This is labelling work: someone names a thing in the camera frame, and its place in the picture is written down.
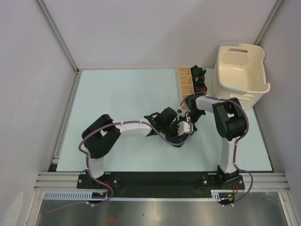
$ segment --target metal floor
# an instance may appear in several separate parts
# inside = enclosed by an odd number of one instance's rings
[[[251,193],[233,207],[217,202],[111,201],[103,206],[44,200],[36,226],[287,226],[278,193]]]

